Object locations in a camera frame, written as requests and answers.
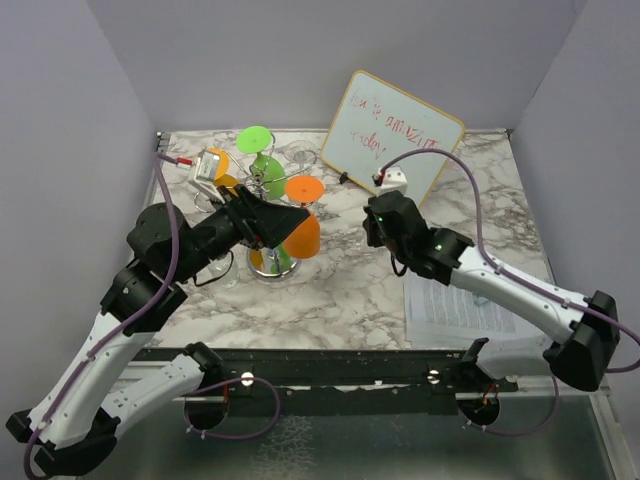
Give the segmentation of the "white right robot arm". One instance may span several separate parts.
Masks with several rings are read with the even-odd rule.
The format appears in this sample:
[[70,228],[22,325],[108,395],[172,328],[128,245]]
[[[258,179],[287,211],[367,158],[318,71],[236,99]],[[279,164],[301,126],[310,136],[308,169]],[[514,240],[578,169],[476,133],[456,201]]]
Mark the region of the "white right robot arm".
[[563,290],[492,258],[479,241],[427,225],[414,202],[398,191],[369,199],[363,227],[372,247],[421,278],[476,293],[523,318],[546,338],[540,358],[563,383],[596,391],[620,341],[615,300]]

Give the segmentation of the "clear wine glass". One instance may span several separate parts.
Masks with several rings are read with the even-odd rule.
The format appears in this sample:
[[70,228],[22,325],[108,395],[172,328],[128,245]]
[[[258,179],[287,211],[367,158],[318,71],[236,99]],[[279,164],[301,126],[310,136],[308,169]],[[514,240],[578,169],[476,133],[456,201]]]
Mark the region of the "clear wine glass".
[[282,148],[285,159],[304,169],[310,168],[318,160],[318,147],[307,140],[296,140]]
[[220,282],[225,288],[233,288],[239,281],[239,267],[233,251],[228,252],[224,258],[210,263],[207,271],[208,281]]

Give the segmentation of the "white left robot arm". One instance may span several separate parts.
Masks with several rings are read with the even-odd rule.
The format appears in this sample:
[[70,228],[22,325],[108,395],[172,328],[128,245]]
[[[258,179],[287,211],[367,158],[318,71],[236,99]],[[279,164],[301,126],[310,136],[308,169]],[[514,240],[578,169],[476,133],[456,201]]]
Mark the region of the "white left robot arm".
[[157,408],[193,391],[210,394],[220,385],[220,357],[196,342],[150,378],[111,389],[186,301],[182,284],[238,244],[278,246],[309,216],[300,207],[264,201],[242,185],[219,191],[222,203],[195,226],[170,200],[138,216],[127,236],[133,260],[114,277],[72,363],[37,406],[7,420],[7,430],[26,446],[28,478],[82,476]]

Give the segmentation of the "green wine glass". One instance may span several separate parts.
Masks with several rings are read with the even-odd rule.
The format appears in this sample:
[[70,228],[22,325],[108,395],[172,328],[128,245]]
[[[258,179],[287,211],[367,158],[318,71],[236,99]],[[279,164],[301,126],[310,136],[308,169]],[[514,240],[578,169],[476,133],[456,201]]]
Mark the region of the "green wine glass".
[[260,125],[245,128],[236,139],[236,147],[240,152],[255,155],[249,165],[250,178],[266,200],[281,199],[287,182],[283,166],[267,152],[273,146],[273,134]]

